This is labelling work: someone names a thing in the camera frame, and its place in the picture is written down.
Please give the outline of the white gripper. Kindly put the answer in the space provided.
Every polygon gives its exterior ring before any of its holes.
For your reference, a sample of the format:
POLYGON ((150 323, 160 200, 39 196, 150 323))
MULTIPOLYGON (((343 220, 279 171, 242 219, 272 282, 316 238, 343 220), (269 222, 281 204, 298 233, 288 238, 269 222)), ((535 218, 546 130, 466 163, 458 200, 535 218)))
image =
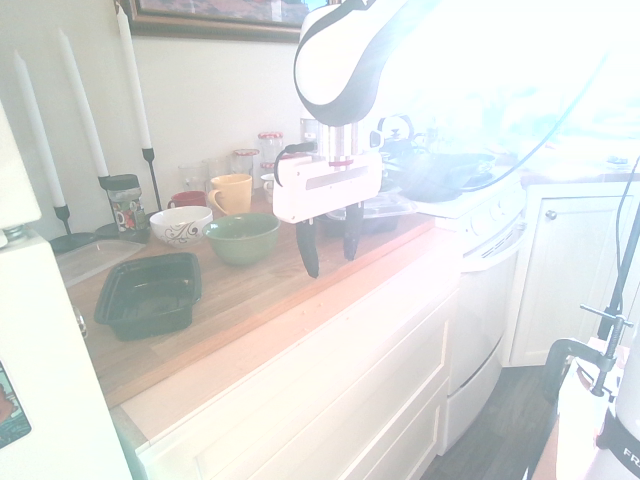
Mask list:
POLYGON ((278 162, 274 173, 273 213, 296 224, 296 242, 307 271, 319 276, 316 226, 313 217, 346 207, 343 252, 348 261, 356 256, 364 217, 362 201, 375 197, 382 181, 383 162, 377 152, 356 155, 344 165, 312 155, 294 156, 278 162))

